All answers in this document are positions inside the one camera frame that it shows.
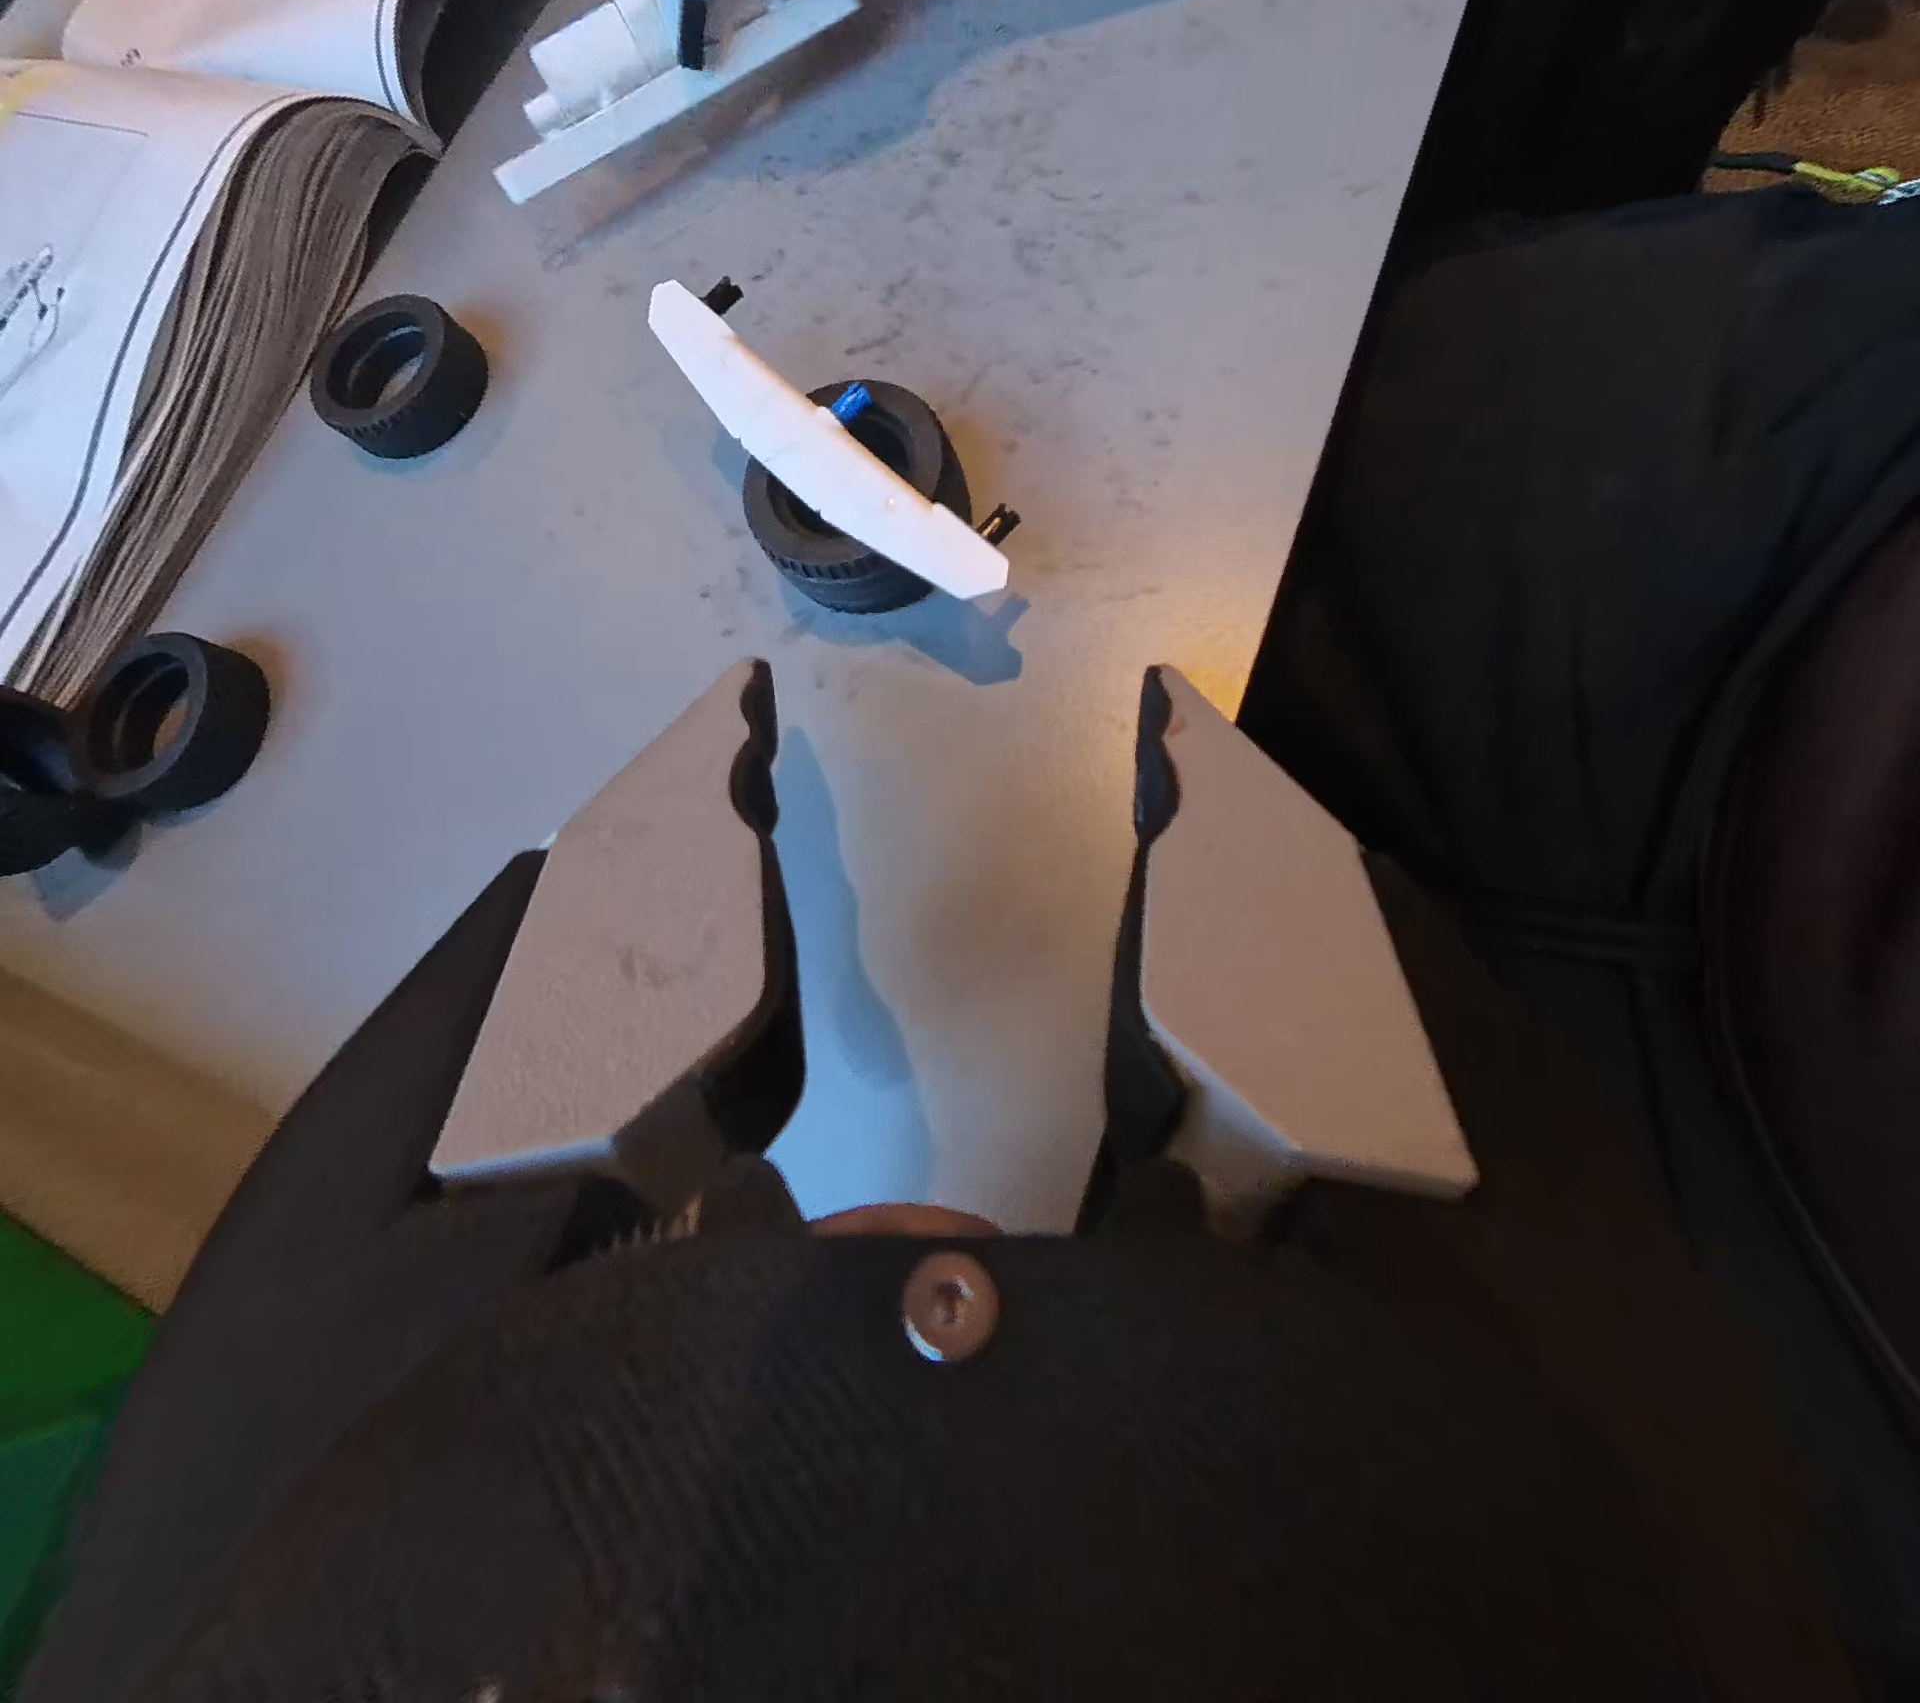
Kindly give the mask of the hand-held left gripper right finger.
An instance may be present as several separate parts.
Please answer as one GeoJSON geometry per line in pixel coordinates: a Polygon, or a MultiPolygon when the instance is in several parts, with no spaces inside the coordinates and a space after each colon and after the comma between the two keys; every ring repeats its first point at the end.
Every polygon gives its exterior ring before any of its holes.
{"type": "Polygon", "coordinates": [[[1168,663],[1142,675],[1098,1189],[1168,1161],[1232,1231],[1308,1183],[1481,1181],[1359,841],[1168,663]]]}

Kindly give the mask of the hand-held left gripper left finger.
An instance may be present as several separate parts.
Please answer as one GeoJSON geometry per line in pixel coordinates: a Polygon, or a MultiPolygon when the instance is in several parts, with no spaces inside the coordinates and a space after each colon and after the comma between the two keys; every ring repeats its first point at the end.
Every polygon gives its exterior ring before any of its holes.
{"type": "Polygon", "coordinates": [[[448,1185],[586,1173],[690,1201],[804,1089],[775,831],[779,707],[730,665],[546,845],[431,1155],[448,1185]]]}

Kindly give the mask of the white hinged brick assembly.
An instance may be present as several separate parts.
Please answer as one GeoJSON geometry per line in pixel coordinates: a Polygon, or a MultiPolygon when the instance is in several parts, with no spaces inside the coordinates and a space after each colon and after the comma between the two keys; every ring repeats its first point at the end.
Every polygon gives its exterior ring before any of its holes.
{"type": "Polygon", "coordinates": [[[494,169],[516,205],[705,109],[848,21],[862,0],[748,0],[748,17],[694,69],[678,61],[661,0],[608,0],[533,45],[536,133],[494,169]]]}

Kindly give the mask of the white curved toy beam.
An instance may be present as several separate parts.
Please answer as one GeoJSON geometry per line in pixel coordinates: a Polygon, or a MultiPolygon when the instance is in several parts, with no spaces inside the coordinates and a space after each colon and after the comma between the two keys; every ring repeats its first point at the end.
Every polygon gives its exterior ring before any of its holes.
{"type": "Polygon", "coordinates": [[[832,529],[960,601],[1009,583],[996,545],[893,473],[832,409],[756,357],[705,297],[661,281],[646,319],[723,427],[832,529]]]}

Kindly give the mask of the grey desk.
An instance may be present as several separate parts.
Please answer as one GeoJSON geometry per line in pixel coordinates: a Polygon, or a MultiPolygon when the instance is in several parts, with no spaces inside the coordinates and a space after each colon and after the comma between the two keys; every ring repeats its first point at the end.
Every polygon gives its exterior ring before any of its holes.
{"type": "Polygon", "coordinates": [[[5,1203],[161,1309],[286,1103],[514,853],[773,663],[809,1211],[1069,1223],[1141,679],[1237,709],[1467,0],[869,0],[742,121],[527,207],[514,65],[372,293],[493,359],[419,463],[299,397],[165,627],[273,677],[218,805],[5,885],[5,1203]],[[800,385],[921,391],[1013,585],[828,613],[646,325],[732,275],[800,385]]]}

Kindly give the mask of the black toy tyre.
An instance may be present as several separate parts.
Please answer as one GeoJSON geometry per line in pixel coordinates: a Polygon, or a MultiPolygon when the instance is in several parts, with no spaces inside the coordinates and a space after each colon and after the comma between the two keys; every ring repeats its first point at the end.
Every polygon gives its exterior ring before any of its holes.
{"type": "Polygon", "coordinates": [[[316,415],[383,461],[412,461],[452,441],[486,395],[478,337],[424,295],[375,299],[339,323],[309,371],[316,415]]]}
{"type": "MultiPolygon", "coordinates": [[[[869,403],[851,417],[848,433],[908,487],[970,515],[968,479],[940,415],[900,383],[867,377],[862,387],[869,403]]],[[[935,593],[922,575],[831,525],[756,459],[747,461],[740,503],[773,567],[820,607],[870,615],[935,593]]]]}
{"type": "Polygon", "coordinates": [[[66,851],[111,851],[133,821],[84,783],[61,707],[2,687],[2,875],[33,873],[66,851]]]}
{"type": "Polygon", "coordinates": [[[112,657],[78,717],[84,787],[141,815],[214,803],[253,767],[273,719],[264,671],[226,645],[153,633],[112,657]]]}

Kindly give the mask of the thick open instruction booklet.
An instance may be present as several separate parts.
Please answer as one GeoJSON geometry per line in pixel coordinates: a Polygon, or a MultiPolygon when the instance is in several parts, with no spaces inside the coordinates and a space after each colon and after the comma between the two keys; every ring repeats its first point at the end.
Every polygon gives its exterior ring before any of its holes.
{"type": "Polygon", "coordinates": [[[167,605],[549,0],[78,0],[5,57],[5,685],[167,605]]]}

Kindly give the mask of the green plastic bin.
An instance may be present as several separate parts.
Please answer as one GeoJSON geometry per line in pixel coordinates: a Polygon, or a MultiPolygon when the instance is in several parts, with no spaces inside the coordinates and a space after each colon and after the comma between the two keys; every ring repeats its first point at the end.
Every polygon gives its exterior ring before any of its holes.
{"type": "Polygon", "coordinates": [[[155,1317],[12,1217],[2,1219],[2,1694],[69,1573],[69,1535],[155,1317]]]}

